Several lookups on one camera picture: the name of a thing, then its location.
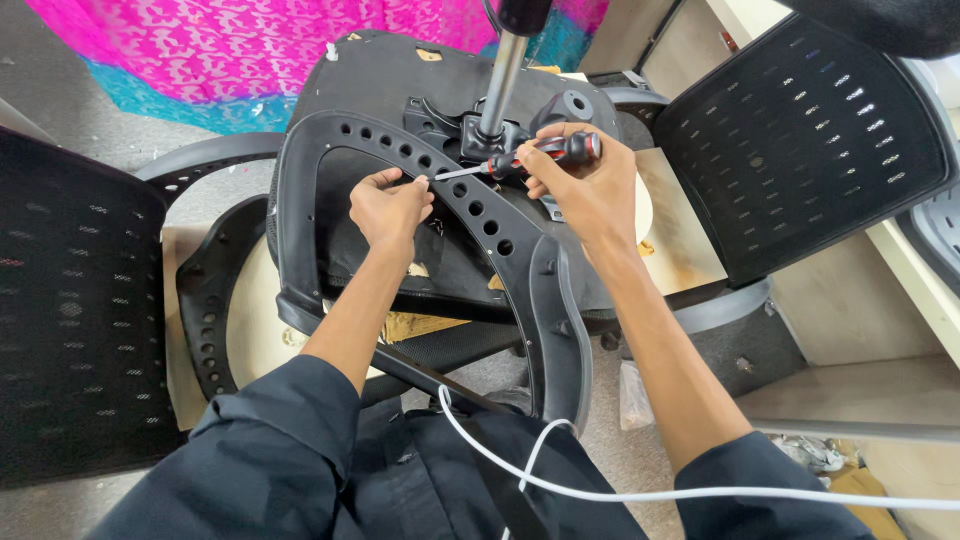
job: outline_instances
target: screwdriver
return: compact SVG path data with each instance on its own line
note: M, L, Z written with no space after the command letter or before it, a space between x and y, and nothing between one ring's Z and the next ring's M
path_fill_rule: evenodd
M600 159L600 136L590 132L574 132L570 137L551 136L539 141L535 148L553 158L559 166L582 165ZM497 154L485 163L469 169L462 169L437 175L437 180L446 180L468 174L483 173L493 176L495 180L503 180L512 173L525 173L523 164L516 158L516 152Z

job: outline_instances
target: chair armrest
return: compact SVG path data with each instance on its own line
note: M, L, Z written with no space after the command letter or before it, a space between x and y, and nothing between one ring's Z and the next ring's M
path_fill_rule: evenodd
M160 156L134 176L155 187L171 205L187 187L210 173L248 161L276 158L284 137L281 133L250 133L202 140Z
M652 90L633 88L627 86L607 86L600 88L607 92L607 96L613 101L617 110L622 110L643 122L643 125L654 131L654 122L660 116L660 112L670 105L670 100Z
M746 317L770 298L773 280L769 276L759 282L736 289L696 306L677 309L673 315L686 333L710 330Z

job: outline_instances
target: forearm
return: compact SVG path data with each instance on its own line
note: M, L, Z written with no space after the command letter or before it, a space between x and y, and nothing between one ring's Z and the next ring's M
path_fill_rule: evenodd
M377 337L409 265L406 259L392 246L372 248L300 351L340 370L358 394L363 392Z
M598 262L674 471L749 433L750 423L700 358L640 257L600 257Z

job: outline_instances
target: right hand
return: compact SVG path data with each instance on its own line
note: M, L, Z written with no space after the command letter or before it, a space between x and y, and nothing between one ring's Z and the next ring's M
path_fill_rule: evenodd
M564 171L534 148L537 140L580 131L600 134L600 160ZM636 162L632 150L589 124L552 124L538 131L537 139L517 148L516 156L531 174L527 195L531 199L553 195L591 262L607 255L636 254Z

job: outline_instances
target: chair backrest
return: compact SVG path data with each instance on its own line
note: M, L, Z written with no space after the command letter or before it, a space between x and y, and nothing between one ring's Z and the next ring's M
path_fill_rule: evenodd
M799 15L674 100L654 140L737 286L955 183L955 137L907 61Z
M182 442L138 179L0 128L0 487L146 466Z

